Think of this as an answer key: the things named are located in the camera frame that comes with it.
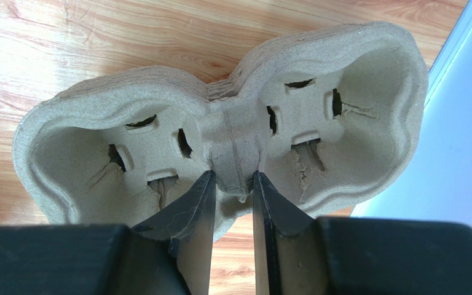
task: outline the wooden surface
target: wooden surface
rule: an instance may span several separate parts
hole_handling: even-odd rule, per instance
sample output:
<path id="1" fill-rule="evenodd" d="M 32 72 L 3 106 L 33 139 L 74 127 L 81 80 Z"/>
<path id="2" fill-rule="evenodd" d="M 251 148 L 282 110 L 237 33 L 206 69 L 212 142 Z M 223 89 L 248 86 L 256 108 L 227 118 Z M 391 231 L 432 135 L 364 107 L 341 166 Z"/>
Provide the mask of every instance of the wooden surface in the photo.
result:
<path id="1" fill-rule="evenodd" d="M 46 223 L 20 184 L 10 146 L 36 104 L 84 79 L 167 65 L 223 79 L 273 37 L 388 20 L 431 66 L 466 0 L 0 0 L 0 224 Z M 252 218 L 214 244 L 212 294 L 254 294 Z"/>

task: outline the wood grain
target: wood grain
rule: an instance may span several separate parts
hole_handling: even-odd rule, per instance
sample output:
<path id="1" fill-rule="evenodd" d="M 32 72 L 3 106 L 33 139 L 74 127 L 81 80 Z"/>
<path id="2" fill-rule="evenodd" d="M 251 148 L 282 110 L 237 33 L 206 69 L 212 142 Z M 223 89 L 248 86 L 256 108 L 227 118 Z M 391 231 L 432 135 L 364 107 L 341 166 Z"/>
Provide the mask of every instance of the wood grain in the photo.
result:
<path id="1" fill-rule="evenodd" d="M 20 184 L 10 147 L 36 104 L 84 79 L 166 65 L 227 77 L 273 37 L 342 23 L 407 28 L 428 66 L 466 0 L 0 0 L 0 224 L 46 223 Z M 212 294 L 254 294 L 251 218 L 214 244 Z"/>

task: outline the wooden floor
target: wooden floor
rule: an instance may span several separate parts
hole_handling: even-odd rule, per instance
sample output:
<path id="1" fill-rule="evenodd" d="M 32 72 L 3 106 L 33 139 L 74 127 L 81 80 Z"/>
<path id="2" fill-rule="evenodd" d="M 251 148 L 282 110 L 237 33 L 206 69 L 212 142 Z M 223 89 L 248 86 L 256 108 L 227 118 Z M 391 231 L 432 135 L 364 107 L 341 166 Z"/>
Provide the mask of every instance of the wooden floor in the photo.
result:
<path id="1" fill-rule="evenodd" d="M 466 0 L 0 0 L 0 224 L 46 223 L 12 166 L 20 119 L 84 79 L 167 65 L 223 79 L 273 37 L 388 20 L 431 66 Z M 212 294 L 254 294 L 251 216 L 214 244 Z"/>

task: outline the blue surface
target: blue surface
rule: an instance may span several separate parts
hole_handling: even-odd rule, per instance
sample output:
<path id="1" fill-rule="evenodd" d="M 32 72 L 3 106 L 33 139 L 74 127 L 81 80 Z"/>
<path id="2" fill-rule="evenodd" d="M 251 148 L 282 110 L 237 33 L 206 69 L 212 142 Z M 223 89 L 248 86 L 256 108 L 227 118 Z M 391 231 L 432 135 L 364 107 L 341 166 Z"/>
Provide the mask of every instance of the blue surface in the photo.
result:
<path id="1" fill-rule="evenodd" d="M 455 221 L 472 226 L 472 31 L 430 93 L 418 149 L 385 192 L 354 217 Z"/>

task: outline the black object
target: black object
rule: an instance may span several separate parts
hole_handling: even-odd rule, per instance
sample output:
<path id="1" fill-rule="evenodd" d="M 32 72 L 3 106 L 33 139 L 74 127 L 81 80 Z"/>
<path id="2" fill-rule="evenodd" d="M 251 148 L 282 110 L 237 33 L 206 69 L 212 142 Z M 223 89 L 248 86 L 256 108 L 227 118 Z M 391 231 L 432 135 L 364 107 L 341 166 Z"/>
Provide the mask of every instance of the black object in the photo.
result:
<path id="1" fill-rule="evenodd" d="M 254 175 L 257 294 L 472 294 L 472 229 L 307 216 Z M 0 227 L 0 294 L 208 294 L 214 173 L 133 229 Z"/>

